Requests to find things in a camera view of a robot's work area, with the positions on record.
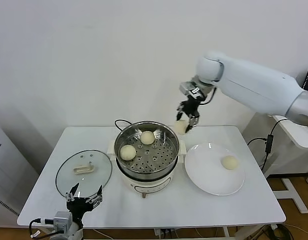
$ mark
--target steamed bun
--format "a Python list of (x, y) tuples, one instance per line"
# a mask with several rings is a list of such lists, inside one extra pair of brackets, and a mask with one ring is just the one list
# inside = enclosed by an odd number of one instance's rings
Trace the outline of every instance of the steamed bun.
[(119, 151), (120, 158), (125, 161), (130, 161), (136, 156), (135, 147), (132, 145), (124, 145)]

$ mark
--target white plate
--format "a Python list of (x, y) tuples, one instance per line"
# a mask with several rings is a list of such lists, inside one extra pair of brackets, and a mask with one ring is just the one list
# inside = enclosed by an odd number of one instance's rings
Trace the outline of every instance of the white plate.
[[(223, 167), (221, 159), (225, 156), (236, 157), (238, 167), (234, 170)], [(213, 195), (234, 194), (244, 183), (245, 173), (240, 158), (230, 150), (214, 143), (193, 146), (185, 156), (184, 165), (193, 183)]]

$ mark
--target white wall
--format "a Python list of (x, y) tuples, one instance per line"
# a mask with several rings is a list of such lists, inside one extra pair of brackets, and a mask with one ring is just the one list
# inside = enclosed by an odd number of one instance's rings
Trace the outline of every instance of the white wall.
[[(37, 170), (66, 126), (171, 125), (206, 50), (295, 76), (308, 0), (0, 0), (0, 125)], [(220, 92), (200, 113), (241, 130), (254, 114)]]

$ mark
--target white cabinet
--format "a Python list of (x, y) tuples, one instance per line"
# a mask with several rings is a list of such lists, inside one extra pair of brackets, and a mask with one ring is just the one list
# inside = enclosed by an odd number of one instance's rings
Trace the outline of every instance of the white cabinet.
[(0, 129), (0, 227), (16, 227), (39, 175)]

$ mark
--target black cable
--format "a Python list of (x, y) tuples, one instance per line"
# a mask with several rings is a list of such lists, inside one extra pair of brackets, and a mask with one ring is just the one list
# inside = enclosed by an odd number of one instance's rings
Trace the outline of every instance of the black cable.
[(287, 119), (287, 118), (284, 118), (284, 119), (281, 119), (281, 120), (277, 121), (277, 122), (275, 123), (274, 127), (272, 128), (272, 131), (270, 131), (270, 135), (272, 135), (272, 133), (273, 133), (275, 127), (277, 126), (277, 124), (279, 124), (280, 122), (285, 121), (285, 120), (288, 120), (288, 119)]
[(207, 102), (200, 103), (199, 105), (206, 105), (206, 104), (209, 104), (209, 103), (212, 101), (212, 99), (213, 99), (213, 97), (214, 97), (214, 95), (215, 95), (217, 89), (218, 89), (217, 87), (214, 87), (213, 93), (212, 93), (212, 96), (210, 97), (210, 99), (209, 99)]
[[(29, 230), (29, 234), (31, 236), (33, 235), (33, 233), (32, 233), (32, 224), (33, 223), (40, 224), (41, 223), (41, 219), (40, 218), (36, 218), (36, 219), (30, 221), (29, 226), (28, 226), (28, 230)], [(31, 238), (34, 239), (34, 240), (39, 240), (39, 239), (44, 239), (44, 238), (51, 237), (51, 236), (56, 235), (56, 234), (63, 234), (63, 233), (64, 233), (64, 231), (60, 230), (60, 231), (52, 232), (52, 233), (49, 233), (49, 234), (46, 234), (46, 235), (43, 235), (43, 236), (33, 236)]]
[(117, 120), (115, 120), (115, 122), (114, 122), (114, 124), (115, 124), (115, 127), (117, 127), (119, 130), (121, 130), (122, 131), (122, 129), (118, 126), (118, 124), (117, 124), (117, 122), (125, 122), (125, 123), (128, 123), (128, 124), (132, 124), (130, 121), (127, 121), (127, 120), (125, 120), (125, 119), (117, 119)]
[(172, 237), (172, 230), (169, 228), (168, 231), (169, 231), (170, 238), (172, 239), (173, 238)]
[(268, 156), (269, 156), (269, 154), (266, 153), (265, 160), (264, 160), (263, 166), (262, 166), (262, 168), (261, 168), (262, 171), (263, 171), (263, 169), (264, 169), (264, 167), (265, 167), (266, 161), (268, 160)]
[(294, 240), (292, 233), (284, 225), (277, 224), (277, 230), (281, 232), (281, 236), (276, 236), (274, 230), (271, 227), (263, 232), (270, 240)]
[(248, 144), (247, 144), (247, 146), (251, 143), (251, 142), (253, 142), (253, 141), (255, 141), (255, 140), (263, 140), (263, 141), (266, 141), (267, 139), (265, 138), (265, 137), (256, 137), (256, 138), (253, 138), (251, 141), (249, 141), (248, 142)]

